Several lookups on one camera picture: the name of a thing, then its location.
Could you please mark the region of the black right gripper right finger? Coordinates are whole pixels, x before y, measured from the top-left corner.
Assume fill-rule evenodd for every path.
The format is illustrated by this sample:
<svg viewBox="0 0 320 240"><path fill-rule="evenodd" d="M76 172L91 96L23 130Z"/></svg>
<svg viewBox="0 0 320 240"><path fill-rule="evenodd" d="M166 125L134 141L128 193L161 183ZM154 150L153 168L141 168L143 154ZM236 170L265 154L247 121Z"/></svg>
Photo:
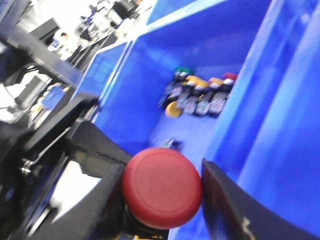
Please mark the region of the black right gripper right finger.
<svg viewBox="0 0 320 240"><path fill-rule="evenodd" d="M201 163L203 217L211 240L316 240L317 236L273 213L219 166Z"/></svg>

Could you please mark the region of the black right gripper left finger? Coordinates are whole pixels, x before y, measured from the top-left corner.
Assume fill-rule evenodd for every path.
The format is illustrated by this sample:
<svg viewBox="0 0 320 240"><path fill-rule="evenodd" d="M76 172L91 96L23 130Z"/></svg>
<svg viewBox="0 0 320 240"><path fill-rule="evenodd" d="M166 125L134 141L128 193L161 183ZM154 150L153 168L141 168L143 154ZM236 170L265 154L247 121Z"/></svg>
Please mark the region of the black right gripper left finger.
<svg viewBox="0 0 320 240"><path fill-rule="evenodd" d="M116 236L125 214L121 176L131 155L92 122L77 119L45 156L57 162L15 239L99 240ZM66 212L59 207L46 210L54 191L66 183L71 167L81 173L65 196L73 197L79 192L83 196Z"/></svg>

